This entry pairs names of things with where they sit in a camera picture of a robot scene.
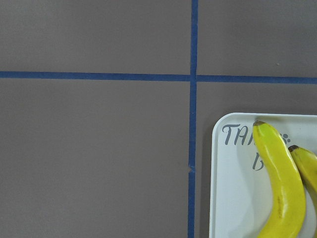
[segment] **gray surface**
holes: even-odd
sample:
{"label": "gray surface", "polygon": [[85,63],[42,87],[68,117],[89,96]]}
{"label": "gray surface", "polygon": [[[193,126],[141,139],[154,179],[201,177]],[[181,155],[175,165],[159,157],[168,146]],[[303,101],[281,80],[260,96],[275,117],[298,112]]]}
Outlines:
{"label": "gray surface", "polygon": [[317,115],[316,91],[317,85],[307,84],[197,84],[196,238],[207,238],[209,231],[211,132],[215,123],[236,112]]}
{"label": "gray surface", "polygon": [[314,0],[199,0],[197,74],[317,77]]}
{"label": "gray surface", "polygon": [[0,70],[190,72],[190,0],[0,0]]}
{"label": "gray surface", "polygon": [[186,237],[188,92],[0,79],[0,237]]}

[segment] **yellow banana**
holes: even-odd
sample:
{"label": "yellow banana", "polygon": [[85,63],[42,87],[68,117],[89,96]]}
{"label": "yellow banana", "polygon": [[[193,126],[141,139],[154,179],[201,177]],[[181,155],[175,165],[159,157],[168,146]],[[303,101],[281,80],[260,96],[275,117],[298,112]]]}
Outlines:
{"label": "yellow banana", "polygon": [[313,152],[297,145],[292,145],[288,149],[312,198],[317,215],[317,156]]}
{"label": "yellow banana", "polygon": [[306,214],[305,190],[298,169],[273,126],[256,121],[253,138],[268,172],[273,194],[270,216],[258,238],[295,238]]}

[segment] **blue tape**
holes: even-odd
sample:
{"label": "blue tape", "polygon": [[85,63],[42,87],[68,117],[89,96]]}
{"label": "blue tape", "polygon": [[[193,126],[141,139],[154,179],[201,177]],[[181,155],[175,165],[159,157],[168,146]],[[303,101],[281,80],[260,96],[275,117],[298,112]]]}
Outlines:
{"label": "blue tape", "polygon": [[317,84],[317,78],[197,75],[197,82]]}
{"label": "blue tape", "polygon": [[90,79],[90,80],[141,80],[189,82],[183,74],[129,74],[129,73],[73,73],[73,72],[22,72],[0,71],[0,78]]}
{"label": "blue tape", "polygon": [[189,159],[188,166],[188,238],[195,236],[195,181],[196,181],[196,101],[197,101],[197,39],[198,39],[198,0],[192,0],[191,14],[191,63],[189,99]]}

